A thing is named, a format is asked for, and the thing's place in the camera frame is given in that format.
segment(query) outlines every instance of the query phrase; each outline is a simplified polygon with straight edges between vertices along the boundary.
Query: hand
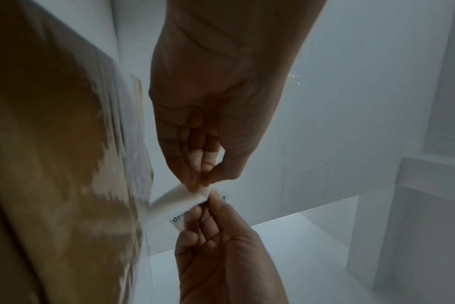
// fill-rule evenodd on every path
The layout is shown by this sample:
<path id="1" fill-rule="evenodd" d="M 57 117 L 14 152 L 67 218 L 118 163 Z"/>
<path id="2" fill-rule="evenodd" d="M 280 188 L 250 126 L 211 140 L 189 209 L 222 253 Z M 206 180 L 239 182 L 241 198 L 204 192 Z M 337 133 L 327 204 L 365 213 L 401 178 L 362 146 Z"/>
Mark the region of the hand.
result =
<path id="1" fill-rule="evenodd" d="M 181 304 L 287 304 L 261 239 L 216 191 L 184 218 L 174 251 Z"/>
<path id="2" fill-rule="evenodd" d="M 191 192 L 240 176 L 324 2 L 168 0 L 149 96 L 167 165 Z"/>

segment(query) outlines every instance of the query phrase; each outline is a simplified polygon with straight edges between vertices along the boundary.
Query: white floor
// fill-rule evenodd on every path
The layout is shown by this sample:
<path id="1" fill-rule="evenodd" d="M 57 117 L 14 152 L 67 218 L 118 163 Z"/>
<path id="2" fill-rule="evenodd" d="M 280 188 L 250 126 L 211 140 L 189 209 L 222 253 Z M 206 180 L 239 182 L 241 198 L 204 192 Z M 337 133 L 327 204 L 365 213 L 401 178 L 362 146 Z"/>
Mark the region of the white floor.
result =
<path id="1" fill-rule="evenodd" d="M 413 303 L 393 290 L 372 292 L 345 269 L 348 247 L 299 213 L 254 226 L 271 254 L 286 288 L 290 304 L 402 304 Z M 150 257 L 152 289 L 147 269 L 139 274 L 134 304 L 179 302 L 178 276 L 173 251 Z"/>

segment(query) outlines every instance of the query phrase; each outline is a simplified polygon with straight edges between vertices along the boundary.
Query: curled white paper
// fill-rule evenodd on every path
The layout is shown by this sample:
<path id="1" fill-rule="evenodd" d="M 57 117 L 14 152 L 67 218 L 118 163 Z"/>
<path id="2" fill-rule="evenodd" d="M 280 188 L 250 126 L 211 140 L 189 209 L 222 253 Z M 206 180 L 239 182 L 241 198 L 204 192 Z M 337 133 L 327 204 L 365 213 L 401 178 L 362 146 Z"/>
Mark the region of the curled white paper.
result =
<path id="1" fill-rule="evenodd" d="M 179 184 L 151 203 L 149 208 L 138 206 L 139 219 L 144 231 L 147 232 L 168 220 L 181 231 L 184 213 L 205 202 L 210 189 L 211 187 L 202 187 L 197 193 L 190 193 L 186 186 Z"/>

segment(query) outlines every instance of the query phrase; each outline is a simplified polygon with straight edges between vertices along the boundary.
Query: brown package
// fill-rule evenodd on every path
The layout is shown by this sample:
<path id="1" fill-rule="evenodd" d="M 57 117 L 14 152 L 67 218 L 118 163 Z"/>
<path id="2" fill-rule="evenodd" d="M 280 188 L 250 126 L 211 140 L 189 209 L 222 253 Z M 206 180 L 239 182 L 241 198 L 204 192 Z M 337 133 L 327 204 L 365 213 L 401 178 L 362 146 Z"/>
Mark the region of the brown package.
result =
<path id="1" fill-rule="evenodd" d="M 132 299 L 153 179 L 141 91 L 42 9 L 0 1 L 0 269 L 19 284 L 0 290 L 31 290 L 20 303 Z"/>

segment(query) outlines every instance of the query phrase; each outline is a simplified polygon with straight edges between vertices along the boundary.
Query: skin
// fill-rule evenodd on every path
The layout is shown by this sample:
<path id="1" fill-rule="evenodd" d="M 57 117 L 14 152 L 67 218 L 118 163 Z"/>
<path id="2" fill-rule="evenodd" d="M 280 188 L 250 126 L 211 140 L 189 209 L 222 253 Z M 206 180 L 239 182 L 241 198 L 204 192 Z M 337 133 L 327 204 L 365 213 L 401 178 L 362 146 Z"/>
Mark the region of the skin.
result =
<path id="1" fill-rule="evenodd" d="M 149 96 L 167 165 L 191 192 L 240 176 L 325 1 L 167 1 Z"/>
<path id="2" fill-rule="evenodd" d="M 181 304 L 287 304 L 258 234 L 213 190 L 184 218 L 174 250 Z"/>

